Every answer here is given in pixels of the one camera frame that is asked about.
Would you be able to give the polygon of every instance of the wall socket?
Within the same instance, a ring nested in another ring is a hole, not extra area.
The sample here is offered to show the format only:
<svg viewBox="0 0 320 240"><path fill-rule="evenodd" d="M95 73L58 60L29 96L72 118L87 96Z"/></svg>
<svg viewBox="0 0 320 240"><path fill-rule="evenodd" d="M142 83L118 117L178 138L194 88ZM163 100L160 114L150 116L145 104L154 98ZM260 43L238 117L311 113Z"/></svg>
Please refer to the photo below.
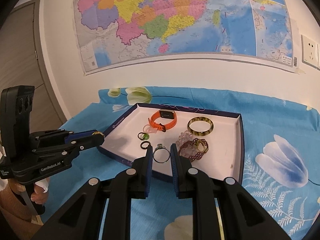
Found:
<svg viewBox="0 0 320 240"><path fill-rule="evenodd" d="M315 68L319 67L319 45L313 40L301 35L302 39L302 62Z"/></svg>

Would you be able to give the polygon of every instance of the finger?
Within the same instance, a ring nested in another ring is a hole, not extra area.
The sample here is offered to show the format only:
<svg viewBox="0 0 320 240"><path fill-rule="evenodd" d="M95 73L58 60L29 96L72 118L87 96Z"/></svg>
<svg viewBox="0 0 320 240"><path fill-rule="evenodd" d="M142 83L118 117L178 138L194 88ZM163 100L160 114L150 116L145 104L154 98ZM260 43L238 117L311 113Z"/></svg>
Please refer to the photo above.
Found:
<svg viewBox="0 0 320 240"><path fill-rule="evenodd" d="M48 196L49 195L47 193L41 193L41 194L32 193L30 199L33 202L46 201L48 199Z"/></svg>
<svg viewBox="0 0 320 240"><path fill-rule="evenodd" d="M11 190L15 194L20 194L20 192L26 191L26 187L21 185L19 182L17 182L15 179L8 179L8 184Z"/></svg>
<svg viewBox="0 0 320 240"><path fill-rule="evenodd" d="M41 198L36 199L34 202L37 203L37 204L44 204L44 203L47 202L47 200L48 200L48 196L45 195L45 196L43 196Z"/></svg>
<svg viewBox="0 0 320 240"><path fill-rule="evenodd" d="M43 199L38 199L38 200L36 200L36 201L34 201L36 204L44 204L44 203L46 203L47 202L47 200L48 200L48 198L43 198Z"/></svg>
<svg viewBox="0 0 320 240"><path fill-rule="evenodd" d="M44 189L41 188L40 186L36 185L36 184L35 184L34 189L35 189L35 193L36 193L36 194L41 194L41 193L44 192Z"/></svg>

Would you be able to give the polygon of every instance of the red beaded bracelet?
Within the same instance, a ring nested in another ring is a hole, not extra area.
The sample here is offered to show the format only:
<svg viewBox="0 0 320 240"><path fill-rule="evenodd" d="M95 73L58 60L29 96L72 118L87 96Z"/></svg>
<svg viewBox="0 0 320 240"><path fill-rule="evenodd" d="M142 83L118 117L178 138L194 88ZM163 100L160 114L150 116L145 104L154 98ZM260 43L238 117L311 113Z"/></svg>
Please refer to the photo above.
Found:
<svg viewBox="0 0 320 240"><path fill-rule="evenodd" d="M203 146L203 148L204 148L202 151L200 151L199 148L198 148L199 144L201 144L201 145ZM192 147L193 145L195 145L196 148L197 148L199 151L198 151L195 155L190 155L190 156L189 156L188 159L189 159L191 162L193 162L193 161L195 161L195 160L200 160L200 159L203 157L203 155L204 155L205 153L207 153L208 150L209 150L208 142L207 142L205 139L194 138L192 141L186 141L183 145L181 145L181 147L180 147L180 149L179 149L179 151L178 151L178 155L180 155L180 152L181 152L182 149L187 148L187 147L189 147L189 146Z"/></svg>

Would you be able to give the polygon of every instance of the blue bedsheet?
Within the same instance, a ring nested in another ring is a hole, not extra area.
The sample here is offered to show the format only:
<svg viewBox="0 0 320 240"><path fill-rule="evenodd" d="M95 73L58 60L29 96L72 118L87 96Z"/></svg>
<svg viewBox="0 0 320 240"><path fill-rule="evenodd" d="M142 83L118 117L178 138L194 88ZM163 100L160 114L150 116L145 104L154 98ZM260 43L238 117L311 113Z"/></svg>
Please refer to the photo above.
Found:
<svg viewBox="0 0 320 240"><path fill-rule="evenodd" d="M302 239L319 214L320 186L316 184L320 184L320 116L316 110L227 90L142 87L100 90L99 97L100 103L90 104L62 127L74 132L104 131L137 102L241 113L245 140L243 186L293 240ZM97 149L81 152L71 169L52 177L43 221L89 178L109 179L124 169L126 166ZM172 184L152 179L147 200L132 201L131 239L164 239L168 224L191 214L191 200L177 199Z"/></svg>

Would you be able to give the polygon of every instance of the black ring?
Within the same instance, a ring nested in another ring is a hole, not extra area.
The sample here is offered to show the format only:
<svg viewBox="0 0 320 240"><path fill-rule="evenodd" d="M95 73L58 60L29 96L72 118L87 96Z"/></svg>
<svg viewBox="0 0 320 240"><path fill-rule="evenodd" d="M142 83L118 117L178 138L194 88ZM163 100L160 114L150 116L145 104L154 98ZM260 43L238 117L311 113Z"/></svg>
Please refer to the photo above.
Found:
<svg viewBox="0 0 320 240"><path fill-rule="evenodd" d="M156 153L156 151L157 151L157 150L161 150L161 149L165 149L165 150L167 150L167 152L169 153L168 159L167 159L166 161L164 161L164 162L158 162L158 161L155 159L155 153ZM153 154L152 154L152 157L153 157L153 159L155 160L156 163L166 163L166 162L170 159L170 152L169 152L169 150L168 150L166 147L164 147L164 146L159 147L159 145L158 145L158 147L154 150L154 152L153 152Z"/></svg>
<svg viewBox="0 0 320 240"><path fill-rule="evenodd" d="M148 148L148 146L147 146L147 147L143 147L143 146L142 146L144 143L148 143L148 146L151 145L151 143L150 143L149 141L143 141L143 142L140 144L140 147L141 147L141 149L144 149L144 150L146 150L146 149Z"/></svg>

